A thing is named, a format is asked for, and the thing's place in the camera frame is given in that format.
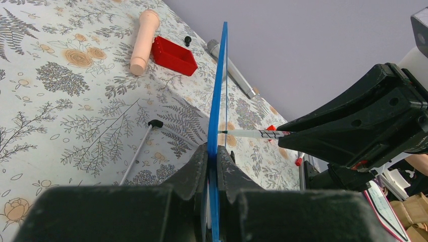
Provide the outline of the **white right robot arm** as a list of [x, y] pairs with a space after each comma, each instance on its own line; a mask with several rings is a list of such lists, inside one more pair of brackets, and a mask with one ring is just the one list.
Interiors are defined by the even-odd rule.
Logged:
[[278, 127], [278, 145], [328, 163], [309, 189], [362, 192], [391, 161], [427, 153], [427, 9], [413, 14], [415, 47], [374, 65], [315, 111]]

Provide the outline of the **blue framed whiteboard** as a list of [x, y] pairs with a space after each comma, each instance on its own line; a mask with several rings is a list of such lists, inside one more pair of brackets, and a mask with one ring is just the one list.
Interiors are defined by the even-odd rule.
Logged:
[[227, 86], [228, 25], [223, 24], [207, 141], [180, 169], [163, 165], [157, 185], [116, 186], [106, 190], [122, 223], [113, 241], [225, 241], [220, 235], [218, 126], [222, 88]]

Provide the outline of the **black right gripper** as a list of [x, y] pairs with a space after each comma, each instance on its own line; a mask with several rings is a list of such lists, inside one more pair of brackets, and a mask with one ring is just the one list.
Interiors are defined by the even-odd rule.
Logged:
[[427, 153], [427, 85], [408, 69], [376, 64], [315, 111], [279, 126], [282, 148], [369, 171], [401, 153]]

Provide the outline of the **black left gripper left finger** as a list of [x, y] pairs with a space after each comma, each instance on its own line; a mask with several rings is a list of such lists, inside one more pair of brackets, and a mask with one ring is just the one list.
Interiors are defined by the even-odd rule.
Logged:
[[206, 241], [207, 145], [160, 185], [57, 187], [41, 195], [15, 241]]

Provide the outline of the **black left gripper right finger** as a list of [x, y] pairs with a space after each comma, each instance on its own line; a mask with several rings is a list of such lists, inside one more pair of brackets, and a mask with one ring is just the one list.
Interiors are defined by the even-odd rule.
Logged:
[[220, 235], [225, 241], [395, 241], [363, 195], [265, 190], [218, 147]]

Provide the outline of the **green whiteboard marker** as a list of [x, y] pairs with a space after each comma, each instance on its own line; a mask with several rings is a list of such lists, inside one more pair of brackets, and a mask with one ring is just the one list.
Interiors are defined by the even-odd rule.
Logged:
[[272, 131], [272, 130], [227, 130], [227, 131], [218, 131], [218, 134], [231, 135], [235, 137], [274, 140], [274, 139], [280, 139], [290, 134], [293, 134], [293, 132]]

